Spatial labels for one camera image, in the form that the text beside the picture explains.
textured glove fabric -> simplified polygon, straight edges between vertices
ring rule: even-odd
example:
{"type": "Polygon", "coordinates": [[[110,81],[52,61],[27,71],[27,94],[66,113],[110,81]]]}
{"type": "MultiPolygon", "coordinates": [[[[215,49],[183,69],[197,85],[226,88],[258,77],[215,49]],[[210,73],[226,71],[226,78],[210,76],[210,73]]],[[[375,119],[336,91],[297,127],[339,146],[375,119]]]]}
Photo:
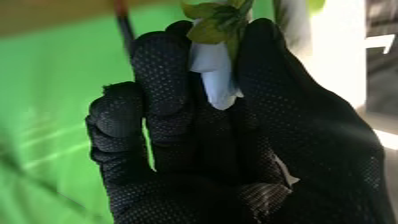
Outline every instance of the textured glove fabric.
{"type": "Polygon", "coordinates": [[[378,140],[314,83],[275,25],[261,19],[247,27],[236,66],[245,98],[227,111],[208,104],[188,72],[190,27],[181,21],[137,39],[137,83],[105,87],[91,105],[91,158],[115,223],[393,224],[378,140]],[[300,178],[293,189],[275,155],[300,178]]]}
{"type": "Polygon", "coordinates": [[[115,223],[261,223],[290,193],[275,164],[265,172],[275,173],[277,181],[242,181],[229,114],[208,104],[199,74],[187,70],[190,26],[178,22],[165,32],[139,38],[137,83],[105,87],[91,105],[91,157],[115,223]],[[142,118],[156,172],[147,165],[142,118]]]}
{"type": "Polygon", "coordinates": [[[394,223],[384,149],[345,100],[316,84],[272,22],[247,28],[238,82],[270,148],[300,178],[277,223],[394,223]]]}

gloved hand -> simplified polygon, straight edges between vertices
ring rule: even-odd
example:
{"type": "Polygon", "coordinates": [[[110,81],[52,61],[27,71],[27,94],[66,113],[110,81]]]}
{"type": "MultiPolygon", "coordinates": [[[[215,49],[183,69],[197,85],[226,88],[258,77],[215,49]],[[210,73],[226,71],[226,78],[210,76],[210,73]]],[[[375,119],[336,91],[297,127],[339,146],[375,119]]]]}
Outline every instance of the gloved hand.
{"type": "Polygon", "coordinates": [[[105,87],[91,105],[91,157],[115,223],[394,223],[371,128],[313,81],[275,25],[259,19],[247,26],[245,98],[227,111],[211,108],[188,72],[190,27],[181,21],[139,38],[137,82],[105,87]],[[274,153],[300,178],[291,189],[274,153]]]}

green background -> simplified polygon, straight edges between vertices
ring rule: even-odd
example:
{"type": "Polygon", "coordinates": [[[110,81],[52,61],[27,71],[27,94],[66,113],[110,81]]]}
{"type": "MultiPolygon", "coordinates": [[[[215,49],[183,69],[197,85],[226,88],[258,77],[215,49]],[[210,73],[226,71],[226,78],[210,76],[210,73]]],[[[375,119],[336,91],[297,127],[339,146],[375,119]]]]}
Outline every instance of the green background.
{"type": "MultiPolygon", "coordinates": [[[[254,17],[272,17],[268,0],[254,17]]],[[[131,10],[137,34],[183,18],[178,5],[131,10]]],[[[126,80],[112,16],[0,40],[0,224],[112,223],[84,118],[126,80]]]]}

glove finger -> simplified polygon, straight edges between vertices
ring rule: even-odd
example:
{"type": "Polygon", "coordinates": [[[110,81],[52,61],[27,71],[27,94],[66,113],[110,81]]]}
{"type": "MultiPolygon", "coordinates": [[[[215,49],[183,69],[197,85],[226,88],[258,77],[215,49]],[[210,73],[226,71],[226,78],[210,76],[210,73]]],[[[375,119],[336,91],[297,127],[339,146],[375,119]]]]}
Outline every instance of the glove finger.
{"type": "Polygon", "coordinates": [[[194,23],[187,20],[178,21],[171,24],[165,32],[181,37],[181,40],[190,44],[190,39],[187,38],[187,33],[190,32],[194,23]]]}
{"type": "Polygon", "coordinates": [[[265,129],[243,98],[227,110],[238,146],[238,164],[243,183],[286,184],[265,129]]]}
{"type": "MultiPolygon", "coordinates": [[[[364,211],[382,214],[378,208],[389,208],[382,146],[350,104],[314,83],[268,20],[258,20],[247,27],[238,60],[249,107],[261,120],[275,154],[300,178],[297,186],[330,196],[336,219],[362,223],[364,211]]],[[[293,189],[293,194],[300,195],[304,191],[293,189]]],[[[309,197],[295,198],[288,199],[295,200],[295,205],[286,209],[300,206],[309,197]]],[[[313,202],[318,206],[309,212],[322,214],[330,207],[322,207],[327,203],[316,198],[313,202]]]]}
{"type": "Polygon", "coordinates": [[[238,82],[275,154],[304,182],[346,187],[341,173],[359,175],[350,166],[359,156],[382,160],[380,144],[348,103],[314,83],[265,19],[247,27],[240,53],[238,82]]]}
{"type": "Polygon", "coordinates": [[[147,178],[142,137],[142,92],[135,83],[105,87],[103,97],[91,104],[85,119],[92,143],[91,158],[101,165],[105,186],[147,178]]]}
{"type": "Polygon", "coordinates": [[[201,76],[192,73],[194,102],[195,102],[195,137],[199,159],[206,175],[224,183],[240,182],[236,163],[236,144],[233,139],[231,122],[226,111],[208,103],[201,76]]]}
{"type": "Polygon", "coordinates": [[[188,50],[187,38],[172,32],[149,33],[135,42],[131,62],[146,95],[146,124],[158,172],[187,171],[194,167],[188,50]]]}

plant stem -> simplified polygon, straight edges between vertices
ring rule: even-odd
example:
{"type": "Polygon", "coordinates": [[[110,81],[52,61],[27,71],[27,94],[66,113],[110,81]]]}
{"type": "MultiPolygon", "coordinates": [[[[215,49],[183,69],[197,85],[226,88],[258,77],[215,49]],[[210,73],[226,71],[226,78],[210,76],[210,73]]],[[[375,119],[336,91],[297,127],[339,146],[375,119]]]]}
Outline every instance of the plant stem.
{"type": "Polygon", "coordinates": [[[249,11],[252,9],[252,4],[254,4],[254,0],[245,0],[245,3],[242,5],[242,7],[240,7],[240,13],[243,15],[247,15],[247,13],[249,13],[249,11]]]}

